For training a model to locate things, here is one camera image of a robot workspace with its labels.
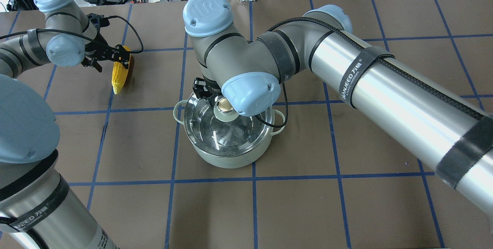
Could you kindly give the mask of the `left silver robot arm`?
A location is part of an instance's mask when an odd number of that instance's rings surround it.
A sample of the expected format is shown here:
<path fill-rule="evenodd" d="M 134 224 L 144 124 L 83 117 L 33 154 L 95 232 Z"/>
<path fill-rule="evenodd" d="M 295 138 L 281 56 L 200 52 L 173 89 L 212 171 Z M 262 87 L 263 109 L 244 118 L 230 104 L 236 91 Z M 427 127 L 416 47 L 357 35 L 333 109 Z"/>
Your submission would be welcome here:
<path fill-rule="evenodd" d="M 34 2 L 46 28 L 1 43 L 1 231 L 26 249 L 116 249 L 56 171 L 56 116 L 39 93 L 17 78 L 48 63 L 102 71 L 98 61 L 110 60 L 127 69 L 131 52 L 109 46 L 100 34 L 106 18 L 85 15 L 74 0 Z"/>

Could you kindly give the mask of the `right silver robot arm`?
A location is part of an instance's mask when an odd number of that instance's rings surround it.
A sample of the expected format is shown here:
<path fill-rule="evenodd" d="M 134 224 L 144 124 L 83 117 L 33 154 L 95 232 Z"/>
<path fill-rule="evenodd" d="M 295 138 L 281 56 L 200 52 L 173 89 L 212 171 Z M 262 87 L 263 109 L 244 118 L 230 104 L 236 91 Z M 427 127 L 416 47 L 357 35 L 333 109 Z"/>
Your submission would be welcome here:
<path fill-rule="evenodd" d="M 279 22 L 251 42 L 227 0 L 189 0 L 183 20 L 206 91 L 238 114 L 268 109 L 281 84 L 308 69 L 492 219 L 492 116 L 354 36 L 340 7 Z"/>

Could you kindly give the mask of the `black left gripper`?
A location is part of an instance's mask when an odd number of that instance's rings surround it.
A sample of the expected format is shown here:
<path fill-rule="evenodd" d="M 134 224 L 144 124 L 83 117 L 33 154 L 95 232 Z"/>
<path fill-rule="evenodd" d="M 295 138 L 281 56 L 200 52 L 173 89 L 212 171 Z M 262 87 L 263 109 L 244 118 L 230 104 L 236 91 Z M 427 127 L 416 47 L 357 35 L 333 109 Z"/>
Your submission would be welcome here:
<path fill-rule="evenodd" d="M 92 67 L 97 72 L 102 73 L 102 66 L 99 61 L 113 61 L 123 65 L 128 69 L 131 61 L 130 52 L 123 45 L 116 47 L 107 46 L 108 42 L 101 35 L 100 29 L 110 25 L 109 18 L 102 14 L 90 13 L 86 15 L 87 24 L 83 27 L 82 34 L 91 39 L 85 44 L 85 57 L 82 66 Z M 205 100 L 209 104 L 214 103 L 215 94 L 207 86 L 206 81 L 201 77 L 195 77 L 193 91 L 198 100 Z"/>

